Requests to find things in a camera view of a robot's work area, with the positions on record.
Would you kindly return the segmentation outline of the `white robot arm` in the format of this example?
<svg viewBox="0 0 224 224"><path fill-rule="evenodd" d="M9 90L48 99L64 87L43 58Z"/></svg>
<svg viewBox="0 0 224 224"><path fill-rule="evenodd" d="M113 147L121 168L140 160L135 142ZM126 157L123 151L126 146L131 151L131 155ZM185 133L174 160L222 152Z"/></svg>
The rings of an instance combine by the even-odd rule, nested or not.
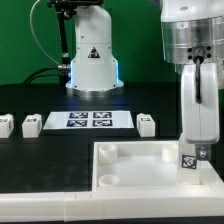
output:
<svg viewBox="0 0 224 224"><path fill-rule="evenodd" d="M209 160L220 137L224 0L161 0L164 60L181 75L183 141Z"/></svg>

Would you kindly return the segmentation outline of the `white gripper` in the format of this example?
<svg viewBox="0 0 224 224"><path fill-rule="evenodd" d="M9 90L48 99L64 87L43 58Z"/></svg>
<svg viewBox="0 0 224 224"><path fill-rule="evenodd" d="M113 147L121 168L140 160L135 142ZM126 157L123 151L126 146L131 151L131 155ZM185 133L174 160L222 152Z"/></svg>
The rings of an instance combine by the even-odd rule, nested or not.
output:
<svg viewBox="0 0 224 224"><path fill-rule="evenodd" d="M219 128L219 97L215 63L200 66L201 102L196 102L196 65L185 65L181 78L182 129L185 141L195 146L199 161L211 159L211 145L217 143Z"/></svg>

